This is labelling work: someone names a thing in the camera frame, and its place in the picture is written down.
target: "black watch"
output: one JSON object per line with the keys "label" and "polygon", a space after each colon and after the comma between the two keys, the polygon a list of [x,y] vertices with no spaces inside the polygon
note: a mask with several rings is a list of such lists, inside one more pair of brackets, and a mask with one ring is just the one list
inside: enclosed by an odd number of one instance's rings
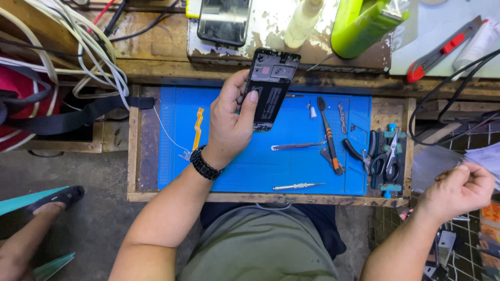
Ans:
{"label": "black watch", "polygon": [[202,150],[206,147],[207,145],[202,145],[198,148],[196,148],[192,153],[191,153],[191,158],[189,161],[191,161],[192,165],[198,171],[200,175],[202,175],[205,179],[215,181],[217,177],[224,171],[222,170],[217,170],[205,162],[202,157]]}

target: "blue silicone mat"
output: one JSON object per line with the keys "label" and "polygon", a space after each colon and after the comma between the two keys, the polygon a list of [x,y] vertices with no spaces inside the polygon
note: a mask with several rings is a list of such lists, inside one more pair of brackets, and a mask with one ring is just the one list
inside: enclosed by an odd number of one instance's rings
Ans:
{"label": "blue silicone mat", "polygon": [[[191,150],[195,139],[198,108],[203,108],[199,145],[208,142],[210,104],[219,89],[195,87],[163,87],[160,119],[171,138]],[[241,152],[214,182],[213,192],[300,193],[365,195],[367,172],[363,163],[350,157],[342,145],[349,138],[359,152],[368,149],[372,98],[333,94],[296,92],[304,97],[285,98],[270,131],[255,132]],[[346,171],[338,176],[320,155],[327,144],[272,151],[273,145],[319,143],[325,139],[325,128],[317,106],[317,97],[326,101],[325,115],[330,124],[339,162]],[[318,117],[309,118],[311,101]],[[341,131],[339,103],[346,114],[347,134]],[[175,146],[160,128],[158,189],[163,189],[188,164],[179,157],[183,149]],[[299,183],[326,183],[308,188],[273,191],[274,186]]]}

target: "black sandal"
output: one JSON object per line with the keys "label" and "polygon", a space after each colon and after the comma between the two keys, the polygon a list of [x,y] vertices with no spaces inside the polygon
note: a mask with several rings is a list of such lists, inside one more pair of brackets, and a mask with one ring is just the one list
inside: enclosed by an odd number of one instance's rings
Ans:
{"label": "black sandal", "polygon": [[62,202],[66,204],[66,209],[71,207],[75,202],[84,197],[85,190],[81,185],[73,185],[60,190],[56,193],[52,193],[49,196],[45,196],[42,199],[28,205],[26,211],[30,214],[40,208],[41,206],[51,203],[51,202]]}

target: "hand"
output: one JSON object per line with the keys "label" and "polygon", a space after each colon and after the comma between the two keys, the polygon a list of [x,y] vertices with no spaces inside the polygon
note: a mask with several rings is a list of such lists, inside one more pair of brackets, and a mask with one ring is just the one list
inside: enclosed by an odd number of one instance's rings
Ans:
{"label": "hand", "polygon": [[495,179],[484,167],[463,162],[438,175],[418,199],[415,211],[437,226],[456,216],[488,206]]}
{"label": "hand", "polygon": [[252,138],[259,95],[251,91],[243,100],[249,72],[240,70],[229,77],[210,106],[210,133],[201,156],[214,169],[226,167]]}

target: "smartphone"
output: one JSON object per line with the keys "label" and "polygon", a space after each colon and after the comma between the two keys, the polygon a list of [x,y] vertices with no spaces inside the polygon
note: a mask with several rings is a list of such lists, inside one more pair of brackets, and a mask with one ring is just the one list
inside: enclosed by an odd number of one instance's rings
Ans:
{"label": "smartphone", "polygon": [[247,40],[252,0],[202,0],[198,37],[241,47]]}
{"label": "smartphone", "polygon": [[300,62],[298,53],[266,48],[255,50],[244,94],[258,93],[254,131],[271,130]]}

